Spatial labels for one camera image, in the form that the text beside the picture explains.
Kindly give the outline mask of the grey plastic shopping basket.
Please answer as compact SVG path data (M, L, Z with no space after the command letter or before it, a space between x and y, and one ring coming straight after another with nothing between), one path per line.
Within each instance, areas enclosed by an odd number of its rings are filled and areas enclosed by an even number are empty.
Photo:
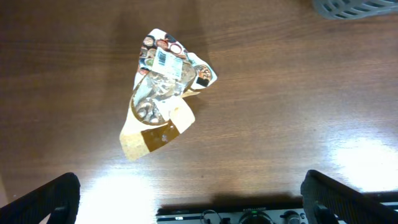
M331 20L354 20L397 12L397 0L312 0L314 9Z

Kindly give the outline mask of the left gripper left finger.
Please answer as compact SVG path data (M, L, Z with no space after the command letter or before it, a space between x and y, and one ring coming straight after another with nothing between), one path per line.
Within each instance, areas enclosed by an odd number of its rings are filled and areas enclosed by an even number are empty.
M67 172L1 208L1 223L74 224L80 203L78 177Z

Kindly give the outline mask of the brown cookie snack bag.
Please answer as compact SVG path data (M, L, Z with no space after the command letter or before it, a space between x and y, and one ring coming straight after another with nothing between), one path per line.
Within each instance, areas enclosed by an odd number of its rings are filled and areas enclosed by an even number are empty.
M217 75L170 34L154 29L142 41L124 126L125 156L135 161L186 131L195 115L185 99L211 86Z

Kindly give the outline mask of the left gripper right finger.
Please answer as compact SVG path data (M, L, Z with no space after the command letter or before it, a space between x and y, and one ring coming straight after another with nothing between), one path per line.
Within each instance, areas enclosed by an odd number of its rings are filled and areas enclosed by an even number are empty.
M303 209L309 223L397 223L397 193L381 197L361 194L317 170L309 170L300 187Z

